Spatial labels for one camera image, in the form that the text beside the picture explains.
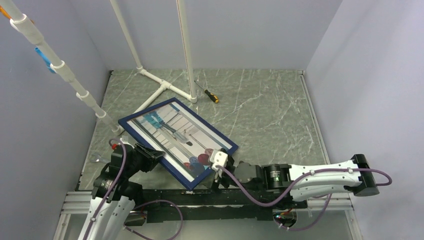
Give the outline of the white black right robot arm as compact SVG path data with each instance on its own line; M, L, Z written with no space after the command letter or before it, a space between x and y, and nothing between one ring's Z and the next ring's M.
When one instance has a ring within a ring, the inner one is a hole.
M372 169L364 154L335 164L296 165L270 164L265 166L241 162L230 164L230 156L215 150L209 158L210 168L217 173L217 182L238 186L242 193L261 207L278 204L282 208L293 202L302 202L334 193L353 193L356 197L375 196L380 193L374 174L382 171ZM249 189L274 192L275 200L260 202Z

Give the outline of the yellow black screwdriver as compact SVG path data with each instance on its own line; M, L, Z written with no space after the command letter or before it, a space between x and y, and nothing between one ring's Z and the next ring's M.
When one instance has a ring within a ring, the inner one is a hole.
M219 100L219 98L215 94L211 93L208 89L206 89L203 86L201 86L198 81L195 81L195 83L203 90L203 92L208 96L208 98L212 102L214 102L216 104L219 103L220 100Z

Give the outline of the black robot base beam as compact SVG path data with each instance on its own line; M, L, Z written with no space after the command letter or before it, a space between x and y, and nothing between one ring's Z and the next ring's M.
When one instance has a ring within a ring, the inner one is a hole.
M147 214L148 223L164 221L233 220L256 219L273 220L274 210L306 209L305 200L295 202L286 196L271 207L262 207L250 201L241 190L220 189L213 192L207 189L187 191L183 189L144 189L140 203Z

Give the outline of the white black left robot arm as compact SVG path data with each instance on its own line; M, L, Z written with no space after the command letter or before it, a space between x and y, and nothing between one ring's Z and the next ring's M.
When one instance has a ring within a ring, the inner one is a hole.
M150 172L165 152L136 143L112 139L112 153L93 182L88 214L78 236L80 240L114 240L132 210L144 203L143 187L131 182L138 172Z

